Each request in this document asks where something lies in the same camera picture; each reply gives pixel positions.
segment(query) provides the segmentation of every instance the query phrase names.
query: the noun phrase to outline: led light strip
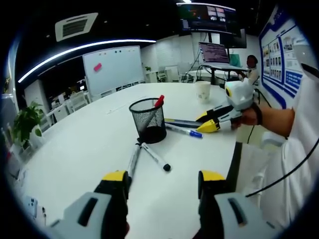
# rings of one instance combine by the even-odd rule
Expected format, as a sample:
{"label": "led light strip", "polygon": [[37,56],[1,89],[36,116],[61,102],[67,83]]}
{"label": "led light strip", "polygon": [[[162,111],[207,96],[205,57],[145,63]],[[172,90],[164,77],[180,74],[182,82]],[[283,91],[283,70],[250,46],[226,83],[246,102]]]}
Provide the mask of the led light strip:
{"label": "led light strip", "polygon": [[95,42],[95,43],[90,43],[90,44],[86,44],[83,46],[78,46],[66,51],[63,51],[59,54],[56,54],[48,59],[46,59],[45,61],[41,62],[40,64],[38,64],[37,66],[33,67],[31,70],[29,70],[24,76],[22,76],[20,78],[20,80],[18,80],[19,83],[21,83],[25,78],[27,78],[31,73],[33,73],[34,71],[36,71],[37,69],[39,69],[41,66],[45,65],[46,63],[60,57],[63,56],[65,54],[68,54],[70,52],[76,51],[76,50],[80,50],[86,47],[90,47],[90,46],[97,46],[97,45],[103,45],[103,44],[109,44],[109,43],[121,43],[121,42],[149,42],[149,43],[155,43],[156,41],[153,40],[139,40],[139,39],[127,39],[127,40],[112,40],[112,41],[100,41],[100,42]]}

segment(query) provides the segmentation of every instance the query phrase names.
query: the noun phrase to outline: paper cup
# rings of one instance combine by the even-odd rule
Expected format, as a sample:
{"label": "paper cup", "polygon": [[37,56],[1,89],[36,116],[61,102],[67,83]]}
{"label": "paper cup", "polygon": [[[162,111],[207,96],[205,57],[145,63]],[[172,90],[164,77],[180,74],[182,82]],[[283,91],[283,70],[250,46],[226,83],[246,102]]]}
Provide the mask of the paper cup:
{"label": "paper cup", "polygon": [[208,81],[197,81],[195,83],[196,95],[199,102],[202,104],[209,102],[210,93],[210,82]]}

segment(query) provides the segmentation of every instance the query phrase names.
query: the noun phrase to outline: display screen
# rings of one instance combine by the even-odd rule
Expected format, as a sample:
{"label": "display screen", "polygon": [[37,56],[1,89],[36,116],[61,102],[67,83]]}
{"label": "display screen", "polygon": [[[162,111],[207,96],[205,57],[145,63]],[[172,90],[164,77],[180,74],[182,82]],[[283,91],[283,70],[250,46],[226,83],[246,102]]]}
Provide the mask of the display screen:
{"label": "display screen", "polygon": [[204,62],[229,63],[226,49],[223,45],[200,42],[199,48]]}
{"label": "display screen", "polygon": [[183,31],[212,31],[240,35],[236,10],[204,3],[177,3]]}
{"label": "display screen", "polygon": [[241,36],[234,36],[229,34],[220,34],[220,44],[226,48],[247,48],[246,31],[240,30]]}

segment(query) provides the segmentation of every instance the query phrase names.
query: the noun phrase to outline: air conditioner vent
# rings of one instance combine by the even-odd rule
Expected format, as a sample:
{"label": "air conditioner vent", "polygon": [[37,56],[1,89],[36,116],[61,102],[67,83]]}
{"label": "air conditioner vent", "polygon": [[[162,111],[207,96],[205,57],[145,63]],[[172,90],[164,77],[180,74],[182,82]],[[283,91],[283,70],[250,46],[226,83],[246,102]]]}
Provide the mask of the air conditioner vent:
{"label": "air conditioner vent", "polygon": [[56,41],[62,41],[89,32],[97,15],[97,12],[89,13],[57,22],[55,24]]}

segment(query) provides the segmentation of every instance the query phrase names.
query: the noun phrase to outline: black mesh pen holder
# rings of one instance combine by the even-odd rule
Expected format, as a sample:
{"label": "black mesh pen holder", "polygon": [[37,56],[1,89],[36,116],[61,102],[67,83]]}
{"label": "black mesh pen holder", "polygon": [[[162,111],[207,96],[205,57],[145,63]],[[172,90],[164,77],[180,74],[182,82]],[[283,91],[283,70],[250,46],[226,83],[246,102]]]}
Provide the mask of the black mesh pen holder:
{"label": "black mesh pen holder", "polygon": [[158,98],[137,101],[130,106],[140,141],[157,143],[166,137],[163,104],[155,107]]}

